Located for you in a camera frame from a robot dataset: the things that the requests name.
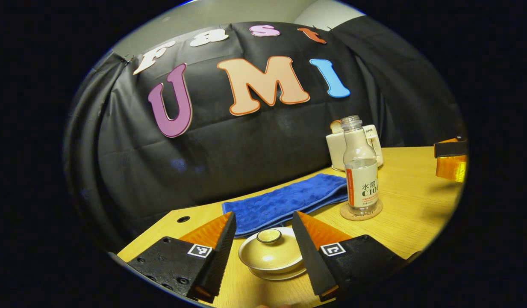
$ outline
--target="plastic bottle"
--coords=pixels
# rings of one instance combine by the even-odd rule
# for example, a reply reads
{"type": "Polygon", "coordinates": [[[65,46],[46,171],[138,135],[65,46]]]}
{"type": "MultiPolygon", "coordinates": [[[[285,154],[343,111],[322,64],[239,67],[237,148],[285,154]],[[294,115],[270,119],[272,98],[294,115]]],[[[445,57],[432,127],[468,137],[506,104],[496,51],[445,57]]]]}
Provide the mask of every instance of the plastic bottle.
{"type": "Polygon", "coordinates": [[[362,121],[357,115],[341,119],[347,149],[343,155],[349,193],[349,209],[365,215],[377,207],[379,193],[377,155],[368,144],[362,121]]]}

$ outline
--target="blue towel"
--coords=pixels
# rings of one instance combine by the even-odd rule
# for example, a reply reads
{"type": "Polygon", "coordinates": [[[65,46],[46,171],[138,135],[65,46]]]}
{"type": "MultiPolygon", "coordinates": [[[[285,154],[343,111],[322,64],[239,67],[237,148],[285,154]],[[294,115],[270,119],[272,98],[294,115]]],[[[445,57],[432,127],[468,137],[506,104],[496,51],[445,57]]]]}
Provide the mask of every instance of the blue towel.
{"type": "Polygon", "coordinates": [[[235,238],[246,237],[268,228],[283,225],[296,211],[310,213],[325,205],[347,200],[345,178],[317,174],[264,195],[225,202],[225,213],[235,212],[235,238]]]}

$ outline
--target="peach letter m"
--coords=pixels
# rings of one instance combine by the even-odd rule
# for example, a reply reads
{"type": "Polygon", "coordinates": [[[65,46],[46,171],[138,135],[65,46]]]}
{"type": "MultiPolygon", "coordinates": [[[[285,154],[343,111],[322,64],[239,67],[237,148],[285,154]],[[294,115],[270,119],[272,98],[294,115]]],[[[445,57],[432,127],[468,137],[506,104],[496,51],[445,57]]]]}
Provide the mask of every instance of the peach letter m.
{"type": "Polygon", "coordinates": [[[234,103],[230,107],[233,115],[253,113],[261,107],[258,100],[250,96],[250,87],[269,106],[275,105],[277,85],[282,94],[280,101],[285,104],[304,103],[310,99],[303,90],[292,68],[292,59],[287,56],[272,56],[267,60],[265,73],[245,59],[230,59],[217,65],[225,70],[230,80],[234,103]]]}

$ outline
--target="table surface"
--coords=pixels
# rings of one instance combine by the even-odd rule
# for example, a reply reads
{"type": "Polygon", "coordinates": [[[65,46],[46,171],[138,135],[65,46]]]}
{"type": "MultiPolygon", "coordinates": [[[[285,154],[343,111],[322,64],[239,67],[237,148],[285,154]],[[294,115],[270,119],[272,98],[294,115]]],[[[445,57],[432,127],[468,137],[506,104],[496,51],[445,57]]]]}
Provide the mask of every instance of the table surface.
{"type": "MultiPolygon", "coordinates": [[[[344,219],[339,214],[342,203],[327,205],[310,215],[353,237],[368,234],[406,259],[424,250],[448,222],[460,197],[462,184],[435,176],[433,147],[383,148],[383,158],[384,164],[379,168],[379,199],[384,206],[375,218],[363,222],[344,219]]],[[[329,167],[276,187],[226,201],[268,193],[318,173],[345,177],[344,172],[329,167]]],[[[179,238],[223,215],[223,202],[169,212],[121,250],[118,257],[125,262],[131,261],[163,236],[179,238]],[[186,222],[177,222],[183,216],[191,218],[186,222]]],[[[285,226],[291,227],[291,220],[285,226]]],[[[322,304],[312,292],[307,273],[286,281],[267,281],[252,274],[238,258],[238,249],[244,240],[233,240],[220,295],[213,304],[204,304],[219,308],[255,308],[260,304],[271,307],[291,304],[293,308],[305,308],[322,304]]]]}

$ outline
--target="hole in table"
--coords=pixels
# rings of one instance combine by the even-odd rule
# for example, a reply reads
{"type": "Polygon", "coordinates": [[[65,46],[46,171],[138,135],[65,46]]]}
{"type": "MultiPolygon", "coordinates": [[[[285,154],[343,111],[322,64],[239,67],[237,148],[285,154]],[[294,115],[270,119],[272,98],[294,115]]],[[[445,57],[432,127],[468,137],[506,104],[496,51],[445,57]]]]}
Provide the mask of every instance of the hole in table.
{"type": "Polygon", "coordinates": [[[178,222],[186,222],[186,221],[189,220],[189,218],[191,218],[191,217],[189,217],[189,216],[181,217],[181,218],[178,219],[178,222]]]}

